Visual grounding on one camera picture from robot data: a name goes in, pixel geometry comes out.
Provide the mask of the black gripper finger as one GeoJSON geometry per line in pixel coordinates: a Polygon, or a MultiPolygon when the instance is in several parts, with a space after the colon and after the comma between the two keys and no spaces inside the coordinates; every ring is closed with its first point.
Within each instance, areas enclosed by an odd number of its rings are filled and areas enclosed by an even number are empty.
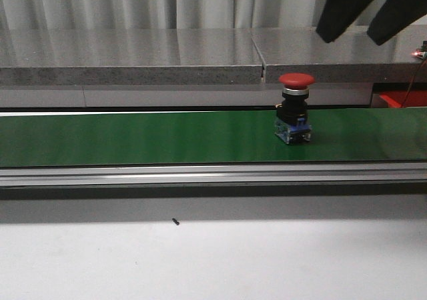
{"type": "Polygon", "coordinates": [[[316,33],[325,43],[335,41],[373,0],[326,0],[316,33]]]}
{"type": "Polygon", "coordinates": [[[371,21],[367,34],[383,45],[407,26],[426,15],[426,0],[386,0],[371,21]]]}

